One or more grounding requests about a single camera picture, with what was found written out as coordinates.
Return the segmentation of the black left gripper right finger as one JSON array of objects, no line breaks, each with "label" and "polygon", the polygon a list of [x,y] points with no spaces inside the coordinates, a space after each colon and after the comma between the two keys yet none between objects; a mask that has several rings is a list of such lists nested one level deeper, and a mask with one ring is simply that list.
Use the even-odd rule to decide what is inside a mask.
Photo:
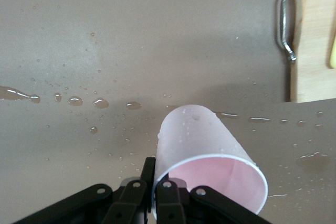
[{"label": "black left gripper right finger", "polygon": [[188,191],[171,180],[156,187],[157,224],[272,224],[208,186]]}]

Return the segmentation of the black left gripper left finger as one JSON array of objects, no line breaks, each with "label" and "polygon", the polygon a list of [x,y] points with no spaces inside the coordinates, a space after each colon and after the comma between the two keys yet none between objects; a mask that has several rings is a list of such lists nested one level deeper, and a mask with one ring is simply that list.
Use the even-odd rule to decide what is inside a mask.
[{"label": "black left gripper left finger", "polygon": [[139,178],[129,178],[113,191],[95,184],[15,224],[147,224],[155,158],[147,157]]}]

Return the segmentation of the pink plastic cup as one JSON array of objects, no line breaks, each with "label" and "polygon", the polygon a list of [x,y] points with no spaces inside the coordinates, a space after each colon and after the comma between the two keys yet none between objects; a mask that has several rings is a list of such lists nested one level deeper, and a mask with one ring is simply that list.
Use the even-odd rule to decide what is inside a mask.
[{"label": "pink plastic cup", "polygon": [[208,186],[258,214],[268,196],[267,180],[215,113],[201,105],[171,111],[158,134],[152,202],[168,176],[188,191]]}]

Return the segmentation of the wooden cutting board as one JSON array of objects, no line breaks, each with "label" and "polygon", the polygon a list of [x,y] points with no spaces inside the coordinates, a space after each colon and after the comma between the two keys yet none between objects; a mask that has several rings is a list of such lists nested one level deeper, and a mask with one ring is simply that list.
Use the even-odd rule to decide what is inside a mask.
[{"label": "wooden cutting board", "polygon": [[294,0],[295,28],[290,99],[304,103],[336,98],[336,67],[330,56],[336,37],[336,0]]}]

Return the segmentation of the yellow plastic fork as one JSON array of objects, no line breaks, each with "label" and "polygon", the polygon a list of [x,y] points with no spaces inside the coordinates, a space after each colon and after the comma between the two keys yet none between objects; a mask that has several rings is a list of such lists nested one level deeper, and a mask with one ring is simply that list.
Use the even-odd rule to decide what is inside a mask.
[{"label": "yellow plastic fork", "polygon": [[336,34],[333,40],[331,53],[330,53],[330,59],[329,59],[329,67],[331,69],[336,69]]}]

